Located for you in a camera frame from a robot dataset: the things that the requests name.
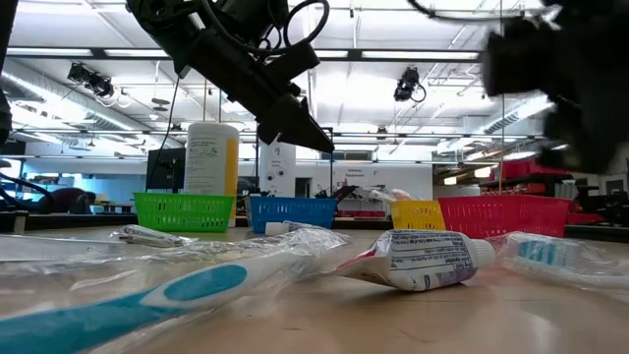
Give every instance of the plastic basket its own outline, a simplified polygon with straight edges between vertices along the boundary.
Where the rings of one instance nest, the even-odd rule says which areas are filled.
[[[134,193],[138,222],[159,231],[223,232],[234,197]]]
[[[332,227],[335,199],[249,197],[245,200],[249,225],[264,233],[266,222],[295,221],[325,228]]]
[[[511,231],[562,237],[570,201],[536,196],[440,198],[448,230],[470,238],[499,236]]]
[[[445,230],[439,202],[435,201],[399,201],[391,203],[393,227]]]

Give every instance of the wall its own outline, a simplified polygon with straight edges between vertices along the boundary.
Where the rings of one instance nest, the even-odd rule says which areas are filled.
[[[609,163],[606,173],[598,176],[598,183],[594,185],[600,187],[599,193],[601,195],[610,193],[610,191],[606,189],[607,181],[622,180],[625,192],[629,191],[629,183],[627,181],[627,158],[629,158],[629,144],[625,144],[618,149],[616,156]]]
[[[432,190],[435,199],[448,197],[479,196],[481,194],[481,187],[434,186]]]
[[[295,177],[312,178],[312,192],[329,188],[328,163],[298,162]],[[25,172],[58,172],[84,174],[145,175],[146,163],[128,160],[89,160],[89,159],[29,159],[25,163]],[[239,176],[255,176],[254,164],[241,161],[238,165]],[[334,165],[333,181],[337,183],[347,179],[348,184],[372,186],[383,184],[387,188],[398,188],[422,199],[432,199],[432,166],[421,164],[341,164]]]
[[[110,202],[129,203],[134,192],[144,192],[144,175],[96,175],[75,179],[75,187],[106,194]]]
[[[146,161],[30,158],[24,164],[24,172],[144,175],[146,174]]]

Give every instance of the red basket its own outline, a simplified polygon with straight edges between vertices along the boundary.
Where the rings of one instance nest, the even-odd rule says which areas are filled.
[[[447,230],[470,238],[511,231],[563,237],[570,201],[537,196],[439,198]]]

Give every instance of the toothbrush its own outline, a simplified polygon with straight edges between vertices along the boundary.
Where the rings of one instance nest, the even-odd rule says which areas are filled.
[[[302,261],[288,253],[239,260],[121,298],[2,320],[0,353],[84,351],[169,318],[219,307]]]

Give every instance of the workbench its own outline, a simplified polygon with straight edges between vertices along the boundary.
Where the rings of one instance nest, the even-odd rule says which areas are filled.
[[[102,239],[113,228],[28,234]],[[366,248],[382,231],[345,233]],[[236,228],[214,238],[253,236]],[[597,244],[629,258],[629,245]],[[335,277],[295,283],[241,298],[133,353],[610,354],[627,352],[628,333],[627,304],[491,269],[426,293]]]

